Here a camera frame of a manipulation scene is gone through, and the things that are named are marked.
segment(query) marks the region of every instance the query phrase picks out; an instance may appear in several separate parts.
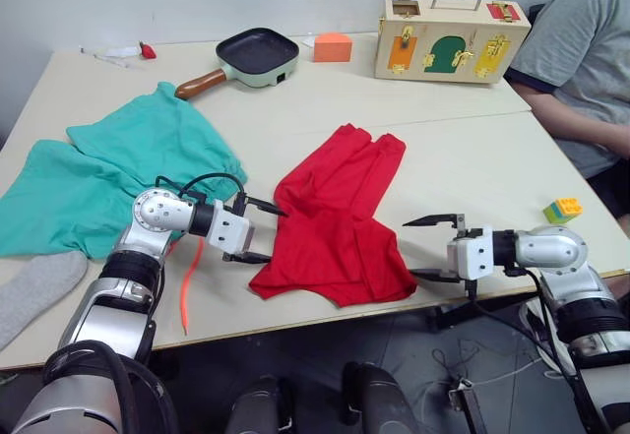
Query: pan handle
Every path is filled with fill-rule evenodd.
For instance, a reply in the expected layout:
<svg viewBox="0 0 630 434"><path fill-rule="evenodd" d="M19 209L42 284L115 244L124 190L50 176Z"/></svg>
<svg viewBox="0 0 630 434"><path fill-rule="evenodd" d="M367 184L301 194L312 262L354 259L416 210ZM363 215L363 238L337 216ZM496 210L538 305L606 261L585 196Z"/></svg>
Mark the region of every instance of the pan handle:
<svg viewBox="0 0 630 434"><path fill-rule="evenodd" d="M223 83L226 80L227 75L222 68L219 68L214 72L210 72L208 75L204 75L203 77L196 78L190 82L180 85L175 91L175 96L180 99L190 99L194 95L204 92L208 88L218 85L219 83Z"/></svg>

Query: person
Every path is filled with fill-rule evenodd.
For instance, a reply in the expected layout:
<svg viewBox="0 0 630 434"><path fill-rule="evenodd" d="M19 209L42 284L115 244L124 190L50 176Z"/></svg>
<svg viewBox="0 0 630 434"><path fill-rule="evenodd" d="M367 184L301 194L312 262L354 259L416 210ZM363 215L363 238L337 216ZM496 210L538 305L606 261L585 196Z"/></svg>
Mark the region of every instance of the person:
<svg viewBox="0 0 630 434"><path fill-rule="evenodd" d="M506 73L630 236L630 0L550 0Z"/></svg>

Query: red cloth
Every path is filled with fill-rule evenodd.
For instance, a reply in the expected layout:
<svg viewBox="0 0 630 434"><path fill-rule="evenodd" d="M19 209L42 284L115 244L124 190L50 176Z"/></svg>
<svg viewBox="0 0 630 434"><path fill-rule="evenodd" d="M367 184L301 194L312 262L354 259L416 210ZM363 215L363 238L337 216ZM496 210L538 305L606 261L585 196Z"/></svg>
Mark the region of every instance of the red cloth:
<svg viewBox="0 0 630 434"><path fill-rule="evenodd" d="M403 299L415 290L396 234L372 217L405 144L340 127L276 188L280 217L271 263L249 283L267 299L308 289L339 306Z"/></svg>

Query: black pan surface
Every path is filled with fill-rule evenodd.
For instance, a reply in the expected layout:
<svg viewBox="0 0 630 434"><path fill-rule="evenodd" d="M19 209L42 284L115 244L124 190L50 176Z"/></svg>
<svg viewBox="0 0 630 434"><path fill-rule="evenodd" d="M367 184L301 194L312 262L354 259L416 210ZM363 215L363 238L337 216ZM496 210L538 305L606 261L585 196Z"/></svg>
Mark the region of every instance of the black pan surface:
<svg viewBox="0 0 630 434"><path fill-rule="evenodd" d="M249 75L270 72L298 53L295 42L266 28L238 33L217 45L217 56L221 60Z"/></svg>

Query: gray t-shirt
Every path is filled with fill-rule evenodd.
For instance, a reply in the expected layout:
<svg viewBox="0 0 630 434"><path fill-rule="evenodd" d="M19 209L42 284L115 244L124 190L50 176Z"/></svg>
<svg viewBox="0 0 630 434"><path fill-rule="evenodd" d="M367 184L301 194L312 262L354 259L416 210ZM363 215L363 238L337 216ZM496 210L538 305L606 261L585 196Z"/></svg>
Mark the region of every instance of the gray t-shirt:
<svg viewBox="0 0 630 434"><path fill-rule="evenodd" d="M578 112L630 122L630 0L551 0L512 62L508 77ZM557 140L590 178L619 156L604 147Z"/></svg>

